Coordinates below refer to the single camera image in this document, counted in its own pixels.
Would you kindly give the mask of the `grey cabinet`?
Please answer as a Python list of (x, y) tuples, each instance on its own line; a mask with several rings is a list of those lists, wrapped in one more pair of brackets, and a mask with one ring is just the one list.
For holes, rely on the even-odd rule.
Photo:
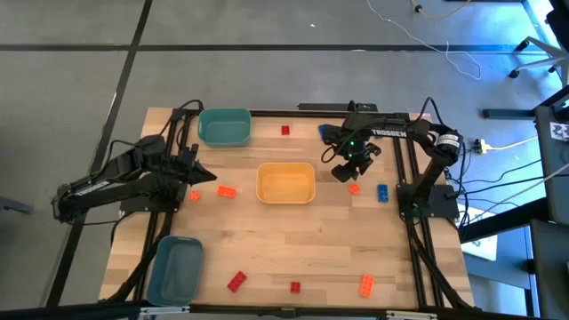
[(569, 85), (543, 101), (534, 110), (541, 153), (549, 217), (569, 225), (569, 141), (550, 137), (549, 123), (569, 124)]

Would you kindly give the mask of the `black flat bar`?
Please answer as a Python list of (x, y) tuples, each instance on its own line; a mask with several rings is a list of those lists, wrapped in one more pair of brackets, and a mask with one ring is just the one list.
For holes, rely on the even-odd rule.
[(348, 103), (300, 103), (297, 105), (298, 110), (309, 111), (353, 111), (355, 108), (358, 111), (377, 112), (378, 108), (375, 104), (370, 103), (356, 103), (354, 106)]

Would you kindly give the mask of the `white office chair base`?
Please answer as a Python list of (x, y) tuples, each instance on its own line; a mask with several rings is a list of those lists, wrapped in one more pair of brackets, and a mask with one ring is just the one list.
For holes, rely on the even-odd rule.
[(561, 83), (563, 87), (569, 85), (569, 51), (566, 49), (556, 48), (555, 46), (543, 43), (536, 38), (528, 36), (514, 49), (514, 52), (523, 51), (529, 44), (536, 45), (547, 53), (549, 57), (545, 60), (537, 60), (531, 63), (519, 65), (510, 71), (508, 77), (517, 78), (520, 71), (523, 69), (549, 66), (550, 73), (555, 72), (557, 68), (560, 69)]

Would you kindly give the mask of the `grey blue plastic bin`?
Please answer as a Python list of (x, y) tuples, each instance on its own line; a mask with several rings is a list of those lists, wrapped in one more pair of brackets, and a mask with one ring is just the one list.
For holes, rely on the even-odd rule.
[(166, 236), (158, 244), (146, 292), (160, 307), (187, 306), (197, 295), (204, 247), (195, 238)]

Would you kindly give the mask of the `silver bracket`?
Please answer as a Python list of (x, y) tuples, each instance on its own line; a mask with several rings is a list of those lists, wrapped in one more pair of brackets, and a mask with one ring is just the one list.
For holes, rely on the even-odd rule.
[(145, 307), (140, 309), (139, 316), (162, 316), (187, 314), (191, 310), (190, 306), (183, 307)]
[(437, 314), (414, 311), (387, 310), (387, 320), (438, 320)]

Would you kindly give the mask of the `black white fiducial tag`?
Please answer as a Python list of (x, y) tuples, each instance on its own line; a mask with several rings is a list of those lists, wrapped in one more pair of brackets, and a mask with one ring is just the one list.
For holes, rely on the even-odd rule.
[(569, 124), (550, 122), (549, 132), (554, 140), (569, 141)]

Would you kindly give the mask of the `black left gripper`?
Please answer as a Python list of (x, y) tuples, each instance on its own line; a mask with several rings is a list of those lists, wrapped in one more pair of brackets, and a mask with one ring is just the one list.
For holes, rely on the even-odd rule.
[(171, 155), (167, 158), (167, 171), (189, 185), (217, 180), (215, 174), (196, 161), (197, 151), (198, 145), (180, 148), (176, 155)]

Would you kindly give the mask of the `black aluminium table frame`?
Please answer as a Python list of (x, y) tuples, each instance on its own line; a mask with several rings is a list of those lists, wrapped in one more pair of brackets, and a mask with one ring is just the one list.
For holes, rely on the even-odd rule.
[[(395, 188), (424, 172), (429, 157), (418, 145), (379, 140), (381, 154), (351, 195), (321, 161), (320, 124), (340, 124), (334, 112), (261, 111), (252, 115), (243, 148), (201, 146), (201, 164), (217, 176), (196, 185), (200, 200), (185, 200), (172, 233), (198, 239), (204, 262), (192, 304), (250, 307), (416, 309), (413, 257), (397, 200), (380, 203), (377, 186)], [(281, 133), (282, 126), (290, 134)], [(263, 163), (309, 163), (316, 196), (307, 204), (265, 204), (256, 194)], [(235, 198), (217, 194), (234, 188)], [(237, 292), (227, 284), (247, 279)], [(358, 294), (362, 275), (374, 277), (370, 298)], [(291, 292), (291, 282), (301, 291)]]

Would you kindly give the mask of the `yellow plastic bin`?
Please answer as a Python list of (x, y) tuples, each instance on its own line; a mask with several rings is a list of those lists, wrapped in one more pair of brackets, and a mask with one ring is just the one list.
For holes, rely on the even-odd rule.
[(256, 194), (265, 204), (307, 204), (316, 196), (315, 169), (309, 163), (263, 163)]

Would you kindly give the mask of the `black cabinet foot bar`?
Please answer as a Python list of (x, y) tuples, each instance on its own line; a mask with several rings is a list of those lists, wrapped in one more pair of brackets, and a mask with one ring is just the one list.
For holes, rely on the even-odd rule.
[(482, 117), (486, 119), (498, 120), (527, 120), (534, 118), (532, 109), (483, 109)]

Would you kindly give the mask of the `grey floor object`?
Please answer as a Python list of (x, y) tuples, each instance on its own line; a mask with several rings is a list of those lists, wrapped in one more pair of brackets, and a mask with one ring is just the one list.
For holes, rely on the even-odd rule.
[(11, 198), (0, 196), (0, 210), (30, 214), (33, 212), (33, 207)]

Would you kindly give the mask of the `black stand beam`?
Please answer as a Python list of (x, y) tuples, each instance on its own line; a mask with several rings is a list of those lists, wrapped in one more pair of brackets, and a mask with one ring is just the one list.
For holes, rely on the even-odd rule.
[(478, 239), (495, 236), (502, 232), (528, 225), (531, 220), (549, 219), (548, 200), (543, 197), (519, 207), (493, 215), (489, 218), (471, 222), (459, 228), (461, 243), (469, 243)]

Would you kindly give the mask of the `long red toy block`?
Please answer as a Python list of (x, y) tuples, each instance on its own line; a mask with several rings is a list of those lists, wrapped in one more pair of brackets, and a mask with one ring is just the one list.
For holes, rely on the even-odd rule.
[(237, 292), (246, 279), (247, 275), (243, 271), (238, 271), (229, 281), (227, 287), (231, 292)]

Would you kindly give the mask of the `black office chair seat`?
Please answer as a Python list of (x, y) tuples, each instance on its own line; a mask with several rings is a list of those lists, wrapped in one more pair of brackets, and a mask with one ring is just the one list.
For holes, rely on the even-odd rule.
[(546, 21), (558, 40), (569, 41), (569, 0), (549, 0), (552, 10)]

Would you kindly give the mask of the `teal green plastic bin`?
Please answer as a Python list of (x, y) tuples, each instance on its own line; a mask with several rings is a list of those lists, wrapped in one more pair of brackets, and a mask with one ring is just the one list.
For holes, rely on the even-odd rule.
[(211, 148), (246, 146), (251, 131), (252, 115), (245, 108), (205, 109), (199, 115), (198, 137)]

